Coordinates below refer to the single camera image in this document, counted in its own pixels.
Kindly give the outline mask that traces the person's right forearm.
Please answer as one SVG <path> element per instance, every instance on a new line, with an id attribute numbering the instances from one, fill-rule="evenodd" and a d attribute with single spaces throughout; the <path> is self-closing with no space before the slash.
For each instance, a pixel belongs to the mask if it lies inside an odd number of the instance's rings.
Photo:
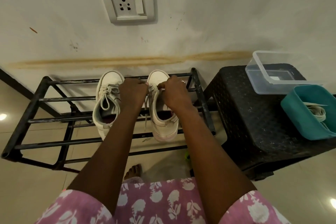
<path id="1" fill-rule="evenodd" d="M 208 223 L 218 224 L 241 196 L 256 187 L 218 144 L 191 104 L 166 104 L 179 118 Z"/>

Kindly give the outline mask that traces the black plastic stool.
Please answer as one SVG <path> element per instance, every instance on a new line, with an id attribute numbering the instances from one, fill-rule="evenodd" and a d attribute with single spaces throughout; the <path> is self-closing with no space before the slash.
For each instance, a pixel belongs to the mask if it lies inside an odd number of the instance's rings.
<path id="1" fill-rule="evenodd" d="M 254 181 L 274 171 L 336 149 L 336 138 L 310 141 L 300 135 L 281 108 L 285 95 L 257 94 L 245 66 L 221 68 L 207 88 L 224 126 L 222 148 Z"/>

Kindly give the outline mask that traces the person's foot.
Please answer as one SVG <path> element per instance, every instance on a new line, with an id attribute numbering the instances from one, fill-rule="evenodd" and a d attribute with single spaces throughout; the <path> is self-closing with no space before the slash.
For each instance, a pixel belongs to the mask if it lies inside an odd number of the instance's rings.
<path id="1" fill-rule="evenodd" d="M 136 164 L 132 166 L 124 175 L 123 182 L 124 183 L 142 183 L 143 180 L 141 178 L 142 167 L 141 164 Z"/>

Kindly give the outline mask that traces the person's left hand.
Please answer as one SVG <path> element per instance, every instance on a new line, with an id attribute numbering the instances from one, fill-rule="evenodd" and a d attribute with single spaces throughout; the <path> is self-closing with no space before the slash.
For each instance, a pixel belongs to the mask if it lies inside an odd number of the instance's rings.
<path id="1" fill-rule="evenodd" d="M 145 99 L 140 99 L 138 96 L 138 81 L 142 80 L 125 78 L 124 82 L 119 86 L 121 112 L 140 113 Z"/>

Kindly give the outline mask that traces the person's right hand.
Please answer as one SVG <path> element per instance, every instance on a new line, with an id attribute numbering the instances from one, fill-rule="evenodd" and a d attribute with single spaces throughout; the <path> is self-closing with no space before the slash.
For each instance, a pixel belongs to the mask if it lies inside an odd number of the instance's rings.
<path id="1" fill-rule="evenodd" d="M 164 101 L 167 107 L 179 118 L 188 113 L 195 113 L 197 109 L 192 104 L 185 82 L 175 75 L 167 80 L 170 80 L 170 96 Z"/>

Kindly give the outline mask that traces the white shoelace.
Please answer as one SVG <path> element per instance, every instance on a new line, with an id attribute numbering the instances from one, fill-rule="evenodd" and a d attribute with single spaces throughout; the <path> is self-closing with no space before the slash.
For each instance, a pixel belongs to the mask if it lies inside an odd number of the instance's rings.
<path id="1" fill-rule="evenodd" d="M 310 112 L 317 119 L 317 121 L 319 121 L 320 124 L 324 126 L 324 128 L 330 131 L 330 129 L 324 123 L 324 121 L 326 120 L 326 111 L 323 107 L 326 107 L 327 105 L 310 103 L 310 102 L 303 102 L 303 103 L 310 110 Z"/>
<path id="2" fill-rule="evenodd" d="M 158 142 L 165 141 L 164 128 L 166 122 L 161 118 L 162 112 L 166 111 L 164 105 L 161 92 L 157 85 L 150 83 L 148 96 L 145 100 L 145 110 L 149 111 L 149 114 L 145 115 L 145 130 L 147 127 L 148 116 L 150 116 L 153 137 Z"/>

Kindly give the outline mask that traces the teal plastic container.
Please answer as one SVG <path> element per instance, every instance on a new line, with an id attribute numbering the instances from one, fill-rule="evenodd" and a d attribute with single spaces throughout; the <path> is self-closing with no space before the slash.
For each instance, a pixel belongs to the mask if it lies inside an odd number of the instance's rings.
<path id="1" fill-rule="evenodd" d="M 303 102 L 327 105 L 324 123 L 328 131 L 312 115 Z M 298 132 L 311 141 L 336 138 L 336 97 L 319 85 L 296 86 L 282 101 L 281 107 Z"/>

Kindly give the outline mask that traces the person's left forearm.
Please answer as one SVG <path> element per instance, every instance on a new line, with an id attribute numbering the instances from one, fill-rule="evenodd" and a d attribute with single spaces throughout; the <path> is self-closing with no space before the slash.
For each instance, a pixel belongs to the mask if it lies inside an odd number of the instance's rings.
<path id="1" fill-rule="evenodd" d="M 74 178 L 68 189 L 84 192 L 115 214 L 133 131 L 141 110 L 123 107 L 94 155 Z"/>

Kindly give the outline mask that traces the clear plastic container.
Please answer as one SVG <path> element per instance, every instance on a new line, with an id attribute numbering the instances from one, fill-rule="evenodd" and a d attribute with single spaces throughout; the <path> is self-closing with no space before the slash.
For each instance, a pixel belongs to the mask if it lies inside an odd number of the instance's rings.
<path id="1" fill-rule="evenodd" d="M 317 61 L 302 54 L 255 51 L 245 71 L 259 95 L 286 95 L 296 86 L 326 84 Z"/>

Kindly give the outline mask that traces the white sneaker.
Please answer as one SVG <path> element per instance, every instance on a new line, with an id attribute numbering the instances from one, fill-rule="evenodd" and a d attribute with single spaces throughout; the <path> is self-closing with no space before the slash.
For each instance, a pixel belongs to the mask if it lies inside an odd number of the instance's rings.
<path id="1" fill-rule="evenodd" d="M 179 119 L 176 114 L 164 103 L 162 93 L 164 88 L 158 85 L 166 82 L 169 75 L 162 70 L 154 70 L 149 74 L 147 83 L 149 93 L 145 100 L 145 110 L 149 111 L 153 137 L 159 142 L 173 140 L 178 132 Z"/>
<path id="2" fill-rule="evenodd" d="M 119 86 L 124 77 L 117 71 L 108 71 L 100 78 L 96 88 L 95 107 L 92 113 L 93 122 L 102 140 L 120 114 Z"/>

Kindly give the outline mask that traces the coiled white shoelace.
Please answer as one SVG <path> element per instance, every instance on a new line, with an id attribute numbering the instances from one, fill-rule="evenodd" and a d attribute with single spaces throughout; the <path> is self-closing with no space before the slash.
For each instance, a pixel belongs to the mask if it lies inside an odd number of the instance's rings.
<path id="1" fill-rule="evenodd" d="M 326 120 L 326 111 L 323 107 L 326 107 L 327 105 L 310 103 L 310 102 L 303 102 L 303 103 L 310 110 L 310 112 L 317 119 L 317 121 L 319 121 L 320 124 L 324 126 L 324 128 L 330 131 L 330 129 L 324 123 L 324 121 Z"/>

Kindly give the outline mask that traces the white wall socket plate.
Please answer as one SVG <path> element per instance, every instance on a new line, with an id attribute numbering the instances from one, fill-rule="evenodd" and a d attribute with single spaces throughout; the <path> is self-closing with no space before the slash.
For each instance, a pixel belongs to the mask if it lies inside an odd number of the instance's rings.
<path id="1" fill-rule="evenodd" d="M 115 25 L 155 21 L 155 0 L 103 0 L 109 21 Z"/>

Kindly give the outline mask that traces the black metal shoe rack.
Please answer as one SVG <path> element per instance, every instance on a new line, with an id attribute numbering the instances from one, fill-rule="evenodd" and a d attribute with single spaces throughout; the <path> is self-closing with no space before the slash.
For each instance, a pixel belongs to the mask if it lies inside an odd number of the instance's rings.
<path id="1" fill-rule="evenodd" d="M 169 76 L 177 76 L 179 78 L 187 78 L 186 88 L 188 92 L 195 92 L 197 99 L 194 103 L 194 106 L 197 108 L 199 112 L 202 113 L 203 119 L 207 124 L 208 128 L 212 132 L 213 135 L 216 135 L 215 126 L 211 117 L 210 112 L 216 110 L 216 107 L 209 109 L 209 105 L 205 100 L 204 91 L 202 89 L 200 79 L 198 76 L 198 72 L 195 68 L 192 68 L 189 73 L 175 73 L 169 74 Z M 75 85 L 75 84 L 88 84 L 88 83 L 98 83 L 99 79 L 83 79 L 83 80 L 61 80 L 55 81 L 52 80 L 49 76 L 45 76 L 42 78 L 37 90 L 35 93 L 30 93 L 31 96 L 28 98 L 30 102 L 25 109 L 22 117 L 19 120 L 18 125 L 16 126 L 14 132 L 12 133 L 8 143 L 6 144 L 1 158 L 11 161 L 11 162 L 19 162 L 27 165 L 32 165 L 36 167 L 42 167 L 49 170 L 55 171 L 66 171 L 72 173 L 79 173 L 78 170 L 65 167 L 67 164 L 80 163 L 80 162 L 88 162 L 89 158 L 77 158 L 77 159 L 67 159 L 67 154 L 70 146 L 74 145 L 83 145 L 83 144 L 93 144 L 102 142 L 101 138 L 86 138 L 86 139 L 76 139 L 72 140 L 73 130 L 75 128 L 83 128 L 83 127 L 93 127 L 94 123 L 92 122 L 92 112 L 87 111 L 83 112 L 78 109 L 75 101 L 86 101 L 86 100 L 95 100 L 95 96 L 82 96 L 82 97 L 67 97 L 65 93 L 59 88 L 58 85 Z M 60 94 L 61 97 L 58 98 L 45 98 L 49 87 L 53 87 L 54 90 Z M 69 113 L 60 114 L 53 110 L 46 103 L 53 102 L 66 102 L 70 105 L 71 111 Z M 36 113 L 39 108 L 45 109 L 46 107 L 50 108 L 53 112 L 50 112 L 47 108 L 47 112 L 51 113 L 52 118 L 40 118 L 35 119 Z M 76 124 L 77 121 L 86 121 L 86 124 Z M 66 123 L 66 131 L 63 140 L 61 141 L 48 141 L 42 143 L 32 143 L 32 144 L 22 144 L 29 127 L 32 124 L 44 124 L 44 123 L 55 123 L 61 122 Z M 54 164 L 44 163 L 37 160 L 29 159 L 23 157 L 21 153 L 22 150 L 33 150 L 33 149 L 43 149 L 43 148 L 52 148 L 52 147 L 60 147 L 60 152 L 58 154 L 58 158 Z M 181 146 L 173 146 L 173 147 L 165 147 L 165 148 L 157 148 L 151 150 L 143 150 L 143 151 L 133 151 L 128 154 L 128 156 L 137 156 L 144 154 L 152 154 L 173 150 L 182 150 L 187 149 L 187 145 Z"/>

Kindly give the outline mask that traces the pink floral dress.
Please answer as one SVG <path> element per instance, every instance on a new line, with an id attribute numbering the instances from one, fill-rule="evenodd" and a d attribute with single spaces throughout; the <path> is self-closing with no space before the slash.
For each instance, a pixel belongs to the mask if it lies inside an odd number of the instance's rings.
<path id="1" fill-rule="evenodd" d="M 207 224 L 194 178 L 121 185 L 115 214 L 97 199 L 64 190 L 35 224 Z M 241 196 L 219 224 L 290 224 L 257 190 Z"/>

